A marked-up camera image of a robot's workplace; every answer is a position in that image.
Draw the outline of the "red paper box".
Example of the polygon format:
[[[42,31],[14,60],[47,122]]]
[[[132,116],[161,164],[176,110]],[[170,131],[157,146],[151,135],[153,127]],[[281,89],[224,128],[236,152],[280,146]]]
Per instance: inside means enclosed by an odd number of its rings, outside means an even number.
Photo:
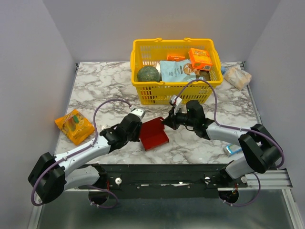
[[[164,131],[163,120],[162,117],[157,117],[142,124],[140,140],[145,151],[169,142],[169,138]]]

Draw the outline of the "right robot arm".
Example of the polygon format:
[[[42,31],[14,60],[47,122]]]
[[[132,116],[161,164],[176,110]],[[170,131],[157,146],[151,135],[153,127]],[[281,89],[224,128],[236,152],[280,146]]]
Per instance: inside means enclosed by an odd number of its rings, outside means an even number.
[[[205,117],[203,107],[196,100],[187,102],[186,113],[173,106],[163,124],[173,130],[181,125],[191,127],[199,138],[225,141],[241,147],[244,156],[226,165],[219,175],[219,181],[225,187],[230,187],[243,175],[265,173],[283,155],[263,125],[256,124],[249,129],[219,125]]]

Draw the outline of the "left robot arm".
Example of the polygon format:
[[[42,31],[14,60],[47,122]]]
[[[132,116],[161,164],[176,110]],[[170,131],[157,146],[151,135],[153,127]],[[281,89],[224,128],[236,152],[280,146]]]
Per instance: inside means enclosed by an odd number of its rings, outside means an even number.
[[[28,177],[33,187],[33,205],[41,206],[59,197],[67,187],[67,178],[81,174],[79,168],[89,161],[121,149],[128,142],[138,142],[144,116],[145,111],[136,108],[119,124],[102,130],[92,141],[56,156],[49,152],[41,155]]]

